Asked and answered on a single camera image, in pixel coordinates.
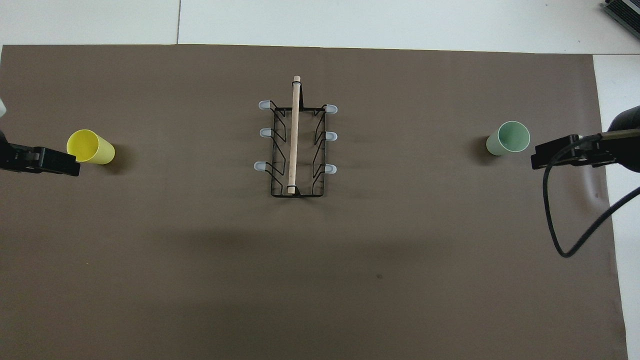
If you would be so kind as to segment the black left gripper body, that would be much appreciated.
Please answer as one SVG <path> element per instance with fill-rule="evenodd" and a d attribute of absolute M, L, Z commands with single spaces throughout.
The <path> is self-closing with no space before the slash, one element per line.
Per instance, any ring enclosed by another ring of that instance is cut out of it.
<path fill-rule="evenodd" d="M 41 170 L 35 167 L 41 153 L 31 146 L 13 145 L 6 139 L 5 133 L 0 132 L 0 168 L 14 173 L 39 174 Z"/>

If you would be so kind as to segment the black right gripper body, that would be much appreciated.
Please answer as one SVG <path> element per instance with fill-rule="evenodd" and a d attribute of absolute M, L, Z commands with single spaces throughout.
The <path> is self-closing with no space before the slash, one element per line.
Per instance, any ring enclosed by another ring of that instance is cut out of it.
<path fill-rule="evenodd" d="M 586 164 L 601 167 L 620 164 L 634 173 L 640 172 L 640 107 L 620 112 L 606 132 L 597 133 L 587 143 Z"/>

